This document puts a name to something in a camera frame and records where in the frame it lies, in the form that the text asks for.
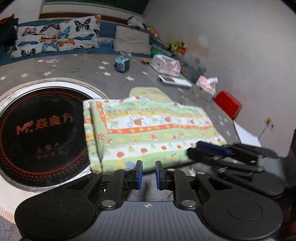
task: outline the gray cushion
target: gray cushion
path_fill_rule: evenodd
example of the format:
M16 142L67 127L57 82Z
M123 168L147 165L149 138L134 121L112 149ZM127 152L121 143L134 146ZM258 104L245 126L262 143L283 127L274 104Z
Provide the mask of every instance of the gray cushion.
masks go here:
M117 52L143 53L150 55L149 34L117 26L113 47Z

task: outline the blue gripper pad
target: blue gripper pad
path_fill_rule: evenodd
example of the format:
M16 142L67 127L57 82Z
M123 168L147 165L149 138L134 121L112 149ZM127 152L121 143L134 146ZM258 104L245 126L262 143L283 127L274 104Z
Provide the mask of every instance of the blue gripper pad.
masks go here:
M230 157L232 152L223 146L213 145L207 142L199 141L196 143L196 147L203 151L209 151L211 153L217 154L217 156L222 156L222 159Z
M143 179L143 162L141 162L140 169L139 169L139 180L138 180L138 188L141 189L142 187L142 179Z
M160 189L160 178L159 178L159 169L158 169L157 162L155 162L155 178L156 178L157 189Z

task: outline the blue toy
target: blue toy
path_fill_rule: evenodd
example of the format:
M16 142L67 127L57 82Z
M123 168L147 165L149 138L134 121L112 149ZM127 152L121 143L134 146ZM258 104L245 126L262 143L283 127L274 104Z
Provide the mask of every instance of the blue toy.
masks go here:
M127 57L118 57L115 60L115 68L120 73L129 71L130 65L131 65L131 62Z

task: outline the white plastic bag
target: white plastic bag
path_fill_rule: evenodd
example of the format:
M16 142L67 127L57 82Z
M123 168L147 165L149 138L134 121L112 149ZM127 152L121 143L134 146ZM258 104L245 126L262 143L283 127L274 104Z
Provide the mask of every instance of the white plastic bag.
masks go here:
M181 71L181 65L178 60L162 54L156 54L150 61L150 66L158 73L178 77Z

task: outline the butterfly print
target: butterfly print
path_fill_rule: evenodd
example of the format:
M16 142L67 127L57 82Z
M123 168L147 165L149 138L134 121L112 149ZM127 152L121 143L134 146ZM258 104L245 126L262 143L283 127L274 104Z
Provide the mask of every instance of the butterfly print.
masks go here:
M20 54L23 57L26 57L26 56L34 55L35 53L36 53L36 48L33 48L33 49L31 49L30 53L22 50Z
M70 32L71 26L66 27L65 31L59 32L59 35L57 36L57 39L67 39L69 38L69 32Z
M91 19L88 18L83 24L79 22L78 20L74 20L74 23L76 25L76 32L79 32L81 28L85 28L86 30L89 30L89 23L91 22Z
M46 42L46 41L52 41L55 42L56 41L56 36L52 35L51 37L46 38L45 36L42 36L40 39L40 42Z
M41 53L47 52L46 50L49 46L54 48L55 50L57 50L57 46L56 46L55 42L45 42L45 43L43 43Z
M37 35L36 28L26 28L25 31L22 33L22 37L26 35Z
M37 41L27 41L27 42L20 42L17 46L18 47L22 47L22 46L25 46L25 45L34 45L34 44L38 44Z
M80 45L79 47L80 47L81 49L94 49L94 48L95 48L95 46L91 46L91 47L90 47L89 45L86 45L87 48L86 48L86 47L83 47L83 46L81 46L81 45Z
M44 27L40 30L40 33L43 33L44 31L46 31L50 27L53 27L56 30L59 30L59 24L58 23L50 23L50 24L44 25Z
M94 29L94 32L96 33L96 37L99 38L100 37L100 31L97 29Z
M101 16L96 15L96 24L100 24Z
M76 39L76 40L81 40L81 41L84 41L84 40L91 40L91 38L94 36L94 34L89 34L89 35L87 35L86 37L84 37L84 36L82 36L82 37L80 37L80 36L78 36L78 37L75 37L74 39Z
M74 42L74 39L68 39L67 41L59 41L57 42L57 44L60 46L60 47L64 47L65 45L74 45L75 42Z

